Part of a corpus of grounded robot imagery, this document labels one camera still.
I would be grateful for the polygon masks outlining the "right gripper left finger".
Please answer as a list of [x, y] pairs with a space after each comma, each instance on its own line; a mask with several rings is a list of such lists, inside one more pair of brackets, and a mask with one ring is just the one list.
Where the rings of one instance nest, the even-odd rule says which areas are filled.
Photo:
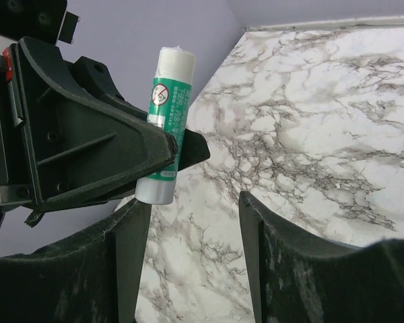
[[0, 322], [134, 322], [151, 211], [133, 199], [31, 254], [0, 258]]

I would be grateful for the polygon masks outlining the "green white glue stick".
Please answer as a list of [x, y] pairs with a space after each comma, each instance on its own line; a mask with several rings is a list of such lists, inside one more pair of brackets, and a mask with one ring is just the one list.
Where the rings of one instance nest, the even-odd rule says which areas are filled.
[[171, 165], [137, 181], [135, 198], [142, 203], [169, 205], [174, 199], [195, 61], [192, 53], [179, 46], [160, 50], [147, 122], [171, 134], [176, 140], [178, 153]]

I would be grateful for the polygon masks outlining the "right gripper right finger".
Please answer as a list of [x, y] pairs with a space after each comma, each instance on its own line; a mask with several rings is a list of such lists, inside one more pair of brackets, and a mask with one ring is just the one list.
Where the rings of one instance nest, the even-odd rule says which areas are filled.
[[249, 192], [239, 218], [257, 322], [404, 322], [404, 240], [332, 242]]

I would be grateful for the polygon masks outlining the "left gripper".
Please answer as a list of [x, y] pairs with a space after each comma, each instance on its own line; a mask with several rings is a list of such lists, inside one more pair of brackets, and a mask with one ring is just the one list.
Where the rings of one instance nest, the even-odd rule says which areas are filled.
[[15, 65], [25, 123], [13, 115], [17, 87], [6, 48], [0, 54], [0, 229], [6, 212], [33, 200], [42, 212], [100, 203], [174, 161], [175, 139], [124, 100], [102, 63], [87, 57], [69, 63], [56, 46], [25, 37], [15, 46]]

